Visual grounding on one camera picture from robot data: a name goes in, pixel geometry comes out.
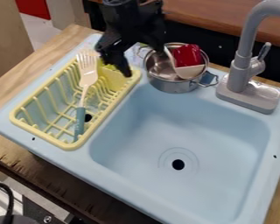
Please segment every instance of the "faucet spout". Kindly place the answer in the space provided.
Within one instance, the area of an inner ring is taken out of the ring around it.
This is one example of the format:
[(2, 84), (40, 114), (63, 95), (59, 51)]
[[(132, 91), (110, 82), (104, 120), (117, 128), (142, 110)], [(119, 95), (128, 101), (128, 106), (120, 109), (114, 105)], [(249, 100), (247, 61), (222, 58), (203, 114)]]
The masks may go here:
[[(230, 73), (228, 76), (227, 87), (230, 91), (242, 92), (252, 76), (259, 73), (252, 73), (258, 63), (252, 58), (252, 49), (256, 40), (257, 28), (266, 17), (280, 17), (280, 0), (265, 0), (257, 4), (249, 13), (244, 28), (241, 32), (238, 50), (235, 53), (234, 60), (231, 63)], [(262, 63), (259, 71), (264, 70)]]

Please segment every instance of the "black cable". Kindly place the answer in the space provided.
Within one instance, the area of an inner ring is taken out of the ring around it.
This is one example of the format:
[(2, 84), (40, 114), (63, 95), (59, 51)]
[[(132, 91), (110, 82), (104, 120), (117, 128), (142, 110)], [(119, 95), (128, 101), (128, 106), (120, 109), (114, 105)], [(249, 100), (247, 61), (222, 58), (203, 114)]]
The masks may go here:
[(4, 189), (8, 196), (9, 196), (9, 203), (7, 206), (7, 212), (5, 217), (3, 218), (3, 223), (2, 224), (11, 224), (12, 223), (12, 213), (13, 213), (13, 207), (14, 207), (14, 196), (12, 190), (5, 184), (0, 183), (0, 188)]

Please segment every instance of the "dish rack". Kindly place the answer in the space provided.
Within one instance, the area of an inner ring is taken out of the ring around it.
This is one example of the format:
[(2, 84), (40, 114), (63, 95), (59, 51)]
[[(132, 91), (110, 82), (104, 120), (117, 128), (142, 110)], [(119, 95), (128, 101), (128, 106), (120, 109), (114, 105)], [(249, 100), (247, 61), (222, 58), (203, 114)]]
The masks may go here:
[(81, 78), (77, 61), (73, 59), (35, 92), (10, 112), (10, 121), (41, 137), (64, 151), (82, 146), (124, 96), (139, 82), (141, 73), (125, 78), (113, 66), (97, 66), (98, 81), (89, 88), (85, 99), (86, 113), (92, 116), (85, 122), (85, 131), (74, 142), (75, 109), (81, 98)]

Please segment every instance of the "faucet base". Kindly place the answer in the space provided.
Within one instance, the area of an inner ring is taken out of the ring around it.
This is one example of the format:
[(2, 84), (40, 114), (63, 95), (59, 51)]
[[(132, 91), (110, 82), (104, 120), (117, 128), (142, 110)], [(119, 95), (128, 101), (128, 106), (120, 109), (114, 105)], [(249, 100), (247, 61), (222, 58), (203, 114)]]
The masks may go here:
[(277, 107), (280, 91), (274, 87), (251, 80), (244, 91), (235, 93), (228, 89), (227, 83), (228, 74), (223, 77), (216, 88), (217, 97), (223, 101), (231, 102), (265, 115), (272, 114)]

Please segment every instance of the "faucet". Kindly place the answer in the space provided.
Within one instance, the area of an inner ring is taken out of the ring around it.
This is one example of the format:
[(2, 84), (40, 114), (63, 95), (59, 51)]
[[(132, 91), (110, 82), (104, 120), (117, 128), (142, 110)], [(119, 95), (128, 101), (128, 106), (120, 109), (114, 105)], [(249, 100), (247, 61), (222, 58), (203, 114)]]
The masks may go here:
[(280, 17), (280, 0), (262, 1), (248, 14), (230, 72), (216, 89), (218, 98), (264, 114), (271, 114), (277, 107), (280, 91), (251, 80), (264, 71), (263, 59), (269, 52), (271, 43), (265, 43), (256, 57), (252, 57), (252, 48), (259, 24), (269, 16)]

